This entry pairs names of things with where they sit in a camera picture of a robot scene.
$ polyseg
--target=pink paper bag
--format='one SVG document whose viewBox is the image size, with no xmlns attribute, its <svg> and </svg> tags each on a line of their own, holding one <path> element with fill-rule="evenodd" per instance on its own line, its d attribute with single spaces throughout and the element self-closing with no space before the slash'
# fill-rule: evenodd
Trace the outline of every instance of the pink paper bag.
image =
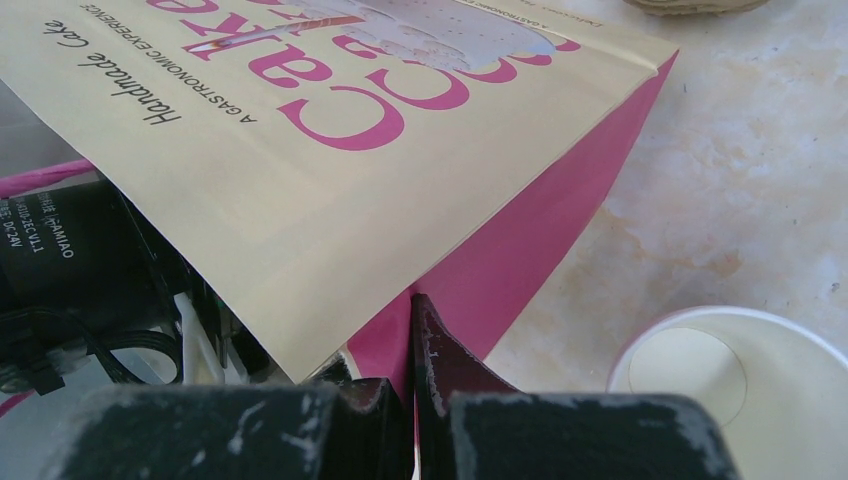
<svg viewBox="0 0 848 480">
<path fill-rule="evenodd" d="M 485 358 L 606 198 L 673 62 L 357 332 L 347 343 L 353 370 L 403 384 L 415 293 L 429 295 L 450 332 Z"/>
</svg>

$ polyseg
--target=pink cable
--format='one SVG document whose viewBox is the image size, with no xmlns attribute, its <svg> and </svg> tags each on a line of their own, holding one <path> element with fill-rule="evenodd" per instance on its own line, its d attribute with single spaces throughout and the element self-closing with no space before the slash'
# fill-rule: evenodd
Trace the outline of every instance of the pink cable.
<svg viewBox="0 0 848 480">
<path fill-rule="evenodd" d="M 8 398 L 5 402 L 0 403 L 0 418 L 3 418 L 3 415 L 11 412 L 13 408 L 17 407 L 21 402 L 29 398 L 35 390 L 30 390 L 26 393 L 19 393 L 17 395 L 13 395 L 11 398 Z"/>
<path fill-rule="evenodd" d="M 20 195 L 36 188 L 47 187 L 62 180 L 94 171 L 94 165 L 82 158 L 73 162 L 0 178 L 0 198 Z"/>
</svg>

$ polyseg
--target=black machine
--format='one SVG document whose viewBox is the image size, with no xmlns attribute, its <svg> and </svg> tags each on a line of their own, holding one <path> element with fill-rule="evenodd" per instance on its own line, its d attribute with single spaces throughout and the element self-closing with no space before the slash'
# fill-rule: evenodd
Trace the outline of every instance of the black machine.
<svg viewBox="0 0 848 480">
<path fill-rule="evenodd" d="M 126 348 L 167 355 L 179 383 L 179 293 L 188 293 L 222 364 L 227 345 L 237 345 L 253 371 L 269 365 L 200 275 L 105 178 L 0 200 L 0 225 L 0 391 L 49 393 L 88 355 L 114 382 L 143 383 L 112 354 Z"/>
<path fill-rule="evenodd" d="M 409 383 L 119 387 L 87 402 L 45 479 L 731 480 L 718 427 L 662 395 L 526 394 L 413 303 Z"/>
</svg>

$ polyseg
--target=black cable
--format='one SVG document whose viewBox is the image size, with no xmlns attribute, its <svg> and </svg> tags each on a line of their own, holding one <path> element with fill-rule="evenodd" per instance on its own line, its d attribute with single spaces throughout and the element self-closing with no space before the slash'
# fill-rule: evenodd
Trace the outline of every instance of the black cable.
<svg viewBox="0 0 848 480">
<path fill-rule="evenodd" d="M 177 374 L 170 383 L 181 383 L 183 380 L 182 349 L 179 342 L 170 335 L 149 330 L 115 332 L 94 337 L 94 344 L 88 342 L 88 345 L 87 353 L 97 357 L 115 383 L 145 383 L 111 353 L 127 348 L 143 348 L 165 354 L 177 368 Z"/>
<path fill-rule="evenodd" d="M 88 345 L 87 353 L 97 357 L 103 369 L 106 370 L 106 374 L 109 375 L 109 378 L 114 383 L 147 383 L 125 367 L 111 352 L 111 350 L 121 350 L 124 348 L 147 348 L 164 353 L 177 367 L 177 375 L 170 383 L 180 383 L 183 380 L 182 349 L 177 339 L 169 335 L 148 330 L 138 330 L 116 332 L 104 335 L 103 339 L 101 339 L 93 335 L 85 326 L 85 323 L 71 313 L 44 308 L 37 308 L 37 310 L 49 312 L 49 316 L 62 318 L 75 326 Z"/>
</svg>

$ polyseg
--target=cake illustration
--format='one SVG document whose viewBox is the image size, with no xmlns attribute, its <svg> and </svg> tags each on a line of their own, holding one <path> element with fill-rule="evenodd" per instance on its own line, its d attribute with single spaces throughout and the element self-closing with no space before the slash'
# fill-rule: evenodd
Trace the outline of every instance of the cake illustration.
<svg viewBox="0 0 848 480">
<path fill-rule="evenodd" d="M 551 55 L 553 43 L 518 22 L 455 0 L 288 0 L 308 21 L 246 37 L 340 27 L 351 38 L 402 60 L 442 70 L 473 71 L 509 55 Z M 238 43 L 210 42 L 200 48 Z"/>
</svg>

